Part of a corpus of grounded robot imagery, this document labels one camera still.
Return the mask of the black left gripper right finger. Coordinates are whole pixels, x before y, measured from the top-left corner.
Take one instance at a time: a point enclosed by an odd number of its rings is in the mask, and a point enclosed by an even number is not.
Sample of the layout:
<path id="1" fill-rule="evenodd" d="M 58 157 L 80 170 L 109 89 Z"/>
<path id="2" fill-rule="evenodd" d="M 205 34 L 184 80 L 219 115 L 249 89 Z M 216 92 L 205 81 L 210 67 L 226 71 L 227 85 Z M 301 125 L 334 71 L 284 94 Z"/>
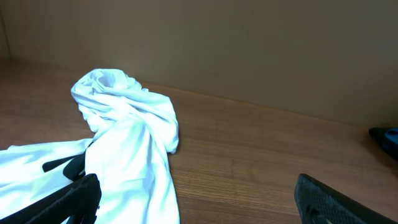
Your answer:
<path id="1" fill-rule="evenodd" d="M 302 224 L 397 224 L 307 174 L 295 186 Z"/>

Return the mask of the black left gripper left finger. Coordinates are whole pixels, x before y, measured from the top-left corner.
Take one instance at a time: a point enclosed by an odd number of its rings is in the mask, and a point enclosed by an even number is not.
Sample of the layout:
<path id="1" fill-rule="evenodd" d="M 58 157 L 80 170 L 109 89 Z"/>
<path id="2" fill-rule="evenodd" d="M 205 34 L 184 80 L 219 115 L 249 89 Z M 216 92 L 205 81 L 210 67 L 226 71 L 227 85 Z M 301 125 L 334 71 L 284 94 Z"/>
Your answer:
<path id="1" fill-rule="evenodd" d="M 100 182 L 89 174 L 1 219 L 1 224 L 94 224 L 100 200 Z"/>

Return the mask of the white t-shirt with black print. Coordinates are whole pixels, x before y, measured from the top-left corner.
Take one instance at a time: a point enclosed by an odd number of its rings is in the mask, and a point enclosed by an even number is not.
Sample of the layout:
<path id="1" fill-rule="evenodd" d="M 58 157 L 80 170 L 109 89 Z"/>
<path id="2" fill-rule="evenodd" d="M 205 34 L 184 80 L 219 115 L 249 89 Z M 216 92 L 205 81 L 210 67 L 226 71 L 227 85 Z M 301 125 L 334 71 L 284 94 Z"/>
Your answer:
<path id="1" fill-rule="evenodd" d="M 71 90 L 94 136 L 11 146 L 1 152 L 1 217 L 71 183 L 66 170 L 95 174 L 98 223 L 178 223 L 168 154 L 178 146 L 170 99 L 118 69 L 95 69 Z"/>

